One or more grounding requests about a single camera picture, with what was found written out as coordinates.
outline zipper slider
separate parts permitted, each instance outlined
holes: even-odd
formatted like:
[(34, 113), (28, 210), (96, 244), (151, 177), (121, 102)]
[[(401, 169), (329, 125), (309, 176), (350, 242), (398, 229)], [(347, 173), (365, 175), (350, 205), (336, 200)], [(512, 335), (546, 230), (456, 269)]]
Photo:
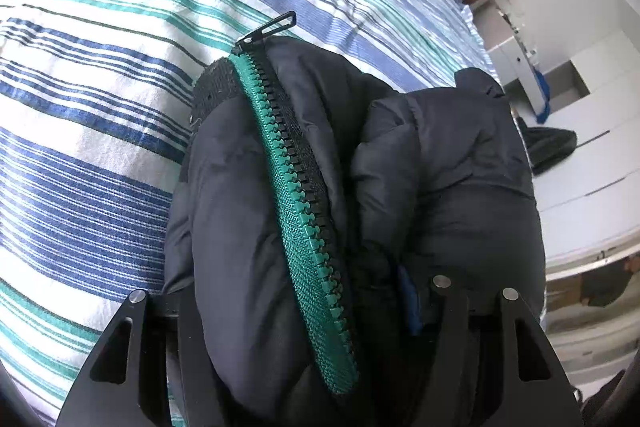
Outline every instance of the zipper slider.
[[(273, 28), (269, 31), (265, 31), (271, 26), (276, 25), (277, 23), (286, 19), (290, 19), (290, 21), (282, 25), (279, 25), (276, 28)], [(236, 46), (240, 46), (240, 49), (242, 51), (246, 51), (247, 46), (251, 44), (255, 44), (256, 42), (260, 42), (261, 40), (271, 35), (275, 35), (276, 33), (280, 33), (281, 31), (288, 30), (289, 28), (293, 28), (293, 26), (295, 26), (296, 23), (297, 23), (297, 19), (296, 19), (296, 13), (294, 11), (283, 13), (282, 15), (278, 15), (275, 19), (271, 19), (266, 24), (263, 24), (257, 30), (247, 33), (247, 35), (245, 35), (244, 37), (240, 37), (236, 41)]]

